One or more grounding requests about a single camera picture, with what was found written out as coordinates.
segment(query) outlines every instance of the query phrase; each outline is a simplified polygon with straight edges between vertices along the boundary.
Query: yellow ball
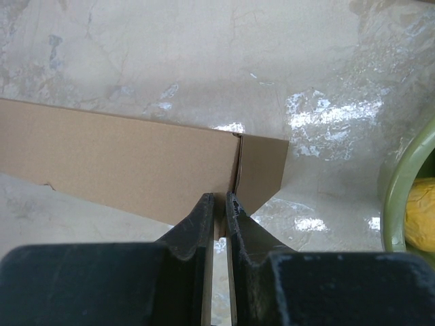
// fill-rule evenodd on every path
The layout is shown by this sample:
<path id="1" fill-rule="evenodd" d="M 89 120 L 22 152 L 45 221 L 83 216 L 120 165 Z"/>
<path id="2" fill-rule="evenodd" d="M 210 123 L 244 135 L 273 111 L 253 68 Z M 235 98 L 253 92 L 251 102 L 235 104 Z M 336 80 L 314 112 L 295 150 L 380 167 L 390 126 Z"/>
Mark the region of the yellow ball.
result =
<path id="1" fill-rule="evenodd" d="M 406 204 L 405 238 L 423 251 L 435 251 L 435 178 L 416 179 Z"/>

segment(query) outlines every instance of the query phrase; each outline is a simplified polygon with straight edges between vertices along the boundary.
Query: cardboard box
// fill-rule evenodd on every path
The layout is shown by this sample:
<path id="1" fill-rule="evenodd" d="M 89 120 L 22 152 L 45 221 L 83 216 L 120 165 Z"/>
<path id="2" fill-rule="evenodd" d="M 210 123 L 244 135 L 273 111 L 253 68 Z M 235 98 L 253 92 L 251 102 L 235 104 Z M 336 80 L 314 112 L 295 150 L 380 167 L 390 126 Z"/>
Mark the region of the cardboard box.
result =
<path id="1" fill-rule="evenodd" d="M 175 225 L 205 192 L 249 213 L 281 187 L 288 142 L 0 99 L 0 172 Z M 222 236 L 222 228 L 216 228 Z"/>

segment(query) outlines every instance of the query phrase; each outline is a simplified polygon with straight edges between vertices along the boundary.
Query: white marble surface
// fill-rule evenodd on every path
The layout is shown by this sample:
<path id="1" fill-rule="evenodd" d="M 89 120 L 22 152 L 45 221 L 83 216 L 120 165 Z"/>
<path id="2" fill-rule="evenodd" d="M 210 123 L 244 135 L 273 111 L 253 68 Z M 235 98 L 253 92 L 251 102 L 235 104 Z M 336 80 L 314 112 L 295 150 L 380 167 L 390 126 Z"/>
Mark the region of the white marble surface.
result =
<path id="1" fill-rule="evenodd" d="M 303 251 L 381 250 L 385 155 L 434 99 L 435 6 L 411 0 L 1 4 L 5 98 L 289 139 L 254 218 Z M 154 240 L 167 225 L 0 177 L 0 253 Z M 213 323 L 229 325 L 225 243 Z"/>

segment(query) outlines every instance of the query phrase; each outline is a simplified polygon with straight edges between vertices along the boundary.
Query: cardboard edge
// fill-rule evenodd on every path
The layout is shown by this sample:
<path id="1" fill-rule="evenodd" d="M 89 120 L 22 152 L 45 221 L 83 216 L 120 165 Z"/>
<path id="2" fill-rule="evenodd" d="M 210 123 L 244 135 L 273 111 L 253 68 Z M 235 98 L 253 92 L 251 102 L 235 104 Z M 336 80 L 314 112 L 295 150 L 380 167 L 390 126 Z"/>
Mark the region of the cardboard edge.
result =
<path id="1" fill-rule="evenodd" d="M 237 184 L 239 182 L 240 177 L 240 161 L 241 161 L 241 151 L 242 151 L 242 139 L 243 135 L 237 134 L 234 132 L 232 134 L 234 137 L 239 139 L 239 145 L 236 150 L 236 154 L 234 156 L 234 162 L 232 165 L 232 172 L 231 172 L 231 181 L 230 181 L 230 187 L 228 188 L 229 192 L 234 192 L 237 188 Z M 215 240 L 219 240 L 220 238 L 225 236 L 226 233 L 226 217 L 225 217 L 225 200 L 226 200 L 226 194 L 214 194 L 215 195 L 215 201 L 217 208 L 217 213 L 215 216 L 222 217 L 215 221 L 215 233 L 214 238 Z"/>
<path id="2" fill-rule="evenodd" d="M 234 192 L 248 214 L 254 214 L 281 189 L 288 146 L 288 141 L 280 139 L 241 137 Z"/>

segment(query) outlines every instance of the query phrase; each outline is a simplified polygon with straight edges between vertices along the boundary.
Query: green container rim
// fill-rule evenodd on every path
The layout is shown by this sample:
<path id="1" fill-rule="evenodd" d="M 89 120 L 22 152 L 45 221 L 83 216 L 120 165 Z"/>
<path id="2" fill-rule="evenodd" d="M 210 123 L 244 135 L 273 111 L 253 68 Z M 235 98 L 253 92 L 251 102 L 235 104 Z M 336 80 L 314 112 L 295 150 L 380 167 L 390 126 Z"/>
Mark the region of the green container rim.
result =
<path id="1" fill-rule="evenodd" d="M 410 142 L 389 181 L 383 205 L 382 235 L 386 251 L 406 251 L 404 218 L 413 182 L 435 149 L 435 118 Z"/>

